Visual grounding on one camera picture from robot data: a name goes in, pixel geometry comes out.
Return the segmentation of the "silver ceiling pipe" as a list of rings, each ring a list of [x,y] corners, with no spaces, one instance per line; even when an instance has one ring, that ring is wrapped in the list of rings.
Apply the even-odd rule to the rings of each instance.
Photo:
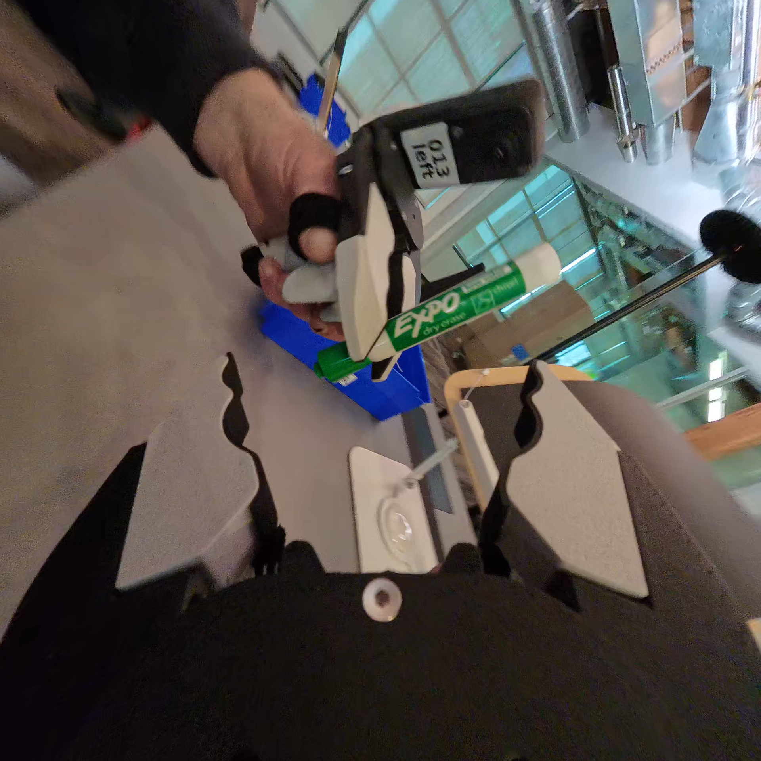
[[[589,130],[587,99],[561,1],[513,1],[537,77],[547,92],[559,140],[573,144]]]

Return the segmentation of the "green dry erase marker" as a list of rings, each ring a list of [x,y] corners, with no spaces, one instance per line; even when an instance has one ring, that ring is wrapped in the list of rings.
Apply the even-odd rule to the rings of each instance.
[[[549,243],[542,243],[510,264],[475,275],[389,319],[365,357],[352,359],[346,342],[321,350],[314,373],[336,384],[370,367],[374,381],[384,381],[407,350],[466,326],[544,286],[554,285],[561,274],[557,252]]]

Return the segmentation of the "person's left forearm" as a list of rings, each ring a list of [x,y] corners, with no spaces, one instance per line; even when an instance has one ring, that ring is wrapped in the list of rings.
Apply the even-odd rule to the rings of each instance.
[[[202,175],[193,148],[206,97],[229,75],[279,72],[250,44],[234,2],[15,2],[98,97],[159,123]]]

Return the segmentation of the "wooden ceiling beam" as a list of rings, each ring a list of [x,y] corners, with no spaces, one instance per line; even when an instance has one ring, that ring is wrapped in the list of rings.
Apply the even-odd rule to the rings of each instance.
[[[683,437],[704,461],[719,461],[760,446],[760,403],[706,423]]]

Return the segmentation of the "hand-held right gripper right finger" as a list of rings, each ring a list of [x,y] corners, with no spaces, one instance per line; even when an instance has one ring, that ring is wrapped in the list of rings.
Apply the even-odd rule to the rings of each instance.
[[[620,447],[544,361],[530,364],[520,402],[518,451],[483,514],[481,549],[542,584],[562,572],[647,599]]]

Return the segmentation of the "person's left hand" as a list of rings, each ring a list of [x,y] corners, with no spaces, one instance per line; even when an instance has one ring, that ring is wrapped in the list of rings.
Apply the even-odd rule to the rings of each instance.
[[[332,146],[266,71],[240,71],[214,86],[199,111],[193,148],[226,183],[259,244],[286,235],[298,197],[339,197]]]

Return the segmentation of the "cardboard panel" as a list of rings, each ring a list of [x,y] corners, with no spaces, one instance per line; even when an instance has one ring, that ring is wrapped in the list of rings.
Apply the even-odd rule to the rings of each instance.
[[[590,305],[565,280],[509,309],[495,310],[454,334],[472,369],[521,365],[594,322]]]

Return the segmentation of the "large blue bin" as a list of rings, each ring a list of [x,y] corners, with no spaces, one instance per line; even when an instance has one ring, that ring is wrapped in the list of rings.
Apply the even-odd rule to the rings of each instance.
[[[262,333],[288,354],[314,369],[318,353],[335,342],[312,332],[308,324],[287,309],[266,300],[259,308]],[[431,403],[432,395],[424,365],[423,351],[417,346],[405,351],[383,382],[374,382],[365,367],[354,378],[333,387],[379,421],[408,413]]]

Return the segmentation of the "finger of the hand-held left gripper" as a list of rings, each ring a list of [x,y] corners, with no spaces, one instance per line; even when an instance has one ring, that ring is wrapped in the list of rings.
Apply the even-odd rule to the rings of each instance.
[[[376,182],[367,188],[363,232],[340,242],[336,253],[338,309],[346,347],[355,362],[393,367],[400,357],[392,346],[376,348],[387,322],[419,302],[419,273],[413,258],[394,253],[395,232]]]

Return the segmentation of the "large silver ceiling duct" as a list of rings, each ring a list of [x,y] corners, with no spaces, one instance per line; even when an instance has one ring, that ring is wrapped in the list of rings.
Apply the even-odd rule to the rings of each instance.
[[[635,143],[673,156],[677,117],[705,91],[694,161],[722,172],[759,160],[759,2],[607,2]]]

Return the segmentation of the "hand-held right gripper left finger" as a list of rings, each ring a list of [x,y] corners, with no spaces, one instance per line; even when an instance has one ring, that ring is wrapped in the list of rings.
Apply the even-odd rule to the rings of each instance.
[[[223,588],[279,570],[285,529],[249,429],[228,353],[147,438],[117,589],[185,571]]]

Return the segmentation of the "pale tool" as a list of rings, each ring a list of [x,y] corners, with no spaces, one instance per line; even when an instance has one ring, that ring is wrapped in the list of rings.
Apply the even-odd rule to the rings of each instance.
[[[315,119],[315,128],[317,132],[325,138],[327,138],[329,134],[330,115],[338,88],[338,79],[349,30],[350,26],[348,24],[338,29],[336,38],[333,43],[333,48],[329,56],[327,73],[324,75],[323,92],[319,103],[319,110]]]

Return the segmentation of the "small blue bin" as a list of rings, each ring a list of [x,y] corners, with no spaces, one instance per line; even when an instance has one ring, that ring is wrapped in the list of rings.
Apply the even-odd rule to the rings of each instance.
[[[346,146],[351,136],[347,111],[336,99],[333,99],[329,109],[323,108],[325,81],[322,75],[314,71],[304,80],[298,92],[298,105],[314,121],[316,126],[322,125],[327,140],[336,148]]]

